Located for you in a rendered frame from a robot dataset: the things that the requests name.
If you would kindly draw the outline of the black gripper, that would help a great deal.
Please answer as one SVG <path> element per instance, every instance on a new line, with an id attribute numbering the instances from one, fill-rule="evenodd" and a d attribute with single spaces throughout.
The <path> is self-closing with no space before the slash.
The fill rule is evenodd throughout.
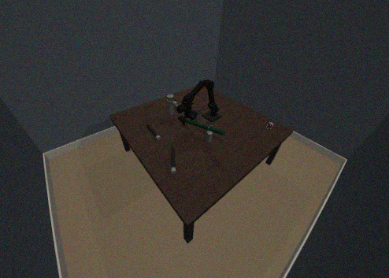
<path id="1" fill-rule="evenodd" d="M 180 117 L 178 117 L 178 120 L 180 120 L 182 123 L 183 123 L 183 125 L 185 125 L 185 121 L 186 121 L 186 119 L 185 118 L 187 118 L 187 114 L 188 113 L 197 113 L 196 111 L 194 111 L 194 110 L 190 110 L 190 111 L 185 111 L 185 116 L 183 117 L 183 116 L 180 116 Z M 197 113 L 197 115 L 198 115 L 198 113 Z"/>

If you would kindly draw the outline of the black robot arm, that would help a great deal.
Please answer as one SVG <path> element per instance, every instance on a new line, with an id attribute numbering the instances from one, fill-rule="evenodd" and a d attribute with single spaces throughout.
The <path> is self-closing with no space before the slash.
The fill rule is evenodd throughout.
<path id="1" fill-rule="evenodd" d="M 178 105 L 177 112 L 182 113 L 184 111 L 190 111 L 191 105 L 194 104 L 193 100 L 195 98 L 195 95 L 203 88 L 206 87 L 208 90 L 209 95 L 209 104 L 208 107 L 211 109 L 210 116 L 215 117 L 217 115 L 217 111 L 219 108 L 217 108 L 217 104 L 214 101 L 213 96 L 213 88 L 214 88 L 214 82 L 212 80 L 203 80 L 199 81 L 198 85 L 188 94 L 186 94 L 183 97 L 183 101 L 181 102 L 181 105 Z M 191 120 L 194 120 L 197 117 L 197 113 L 188 113 L 187 118 L 190 118 Z"/>

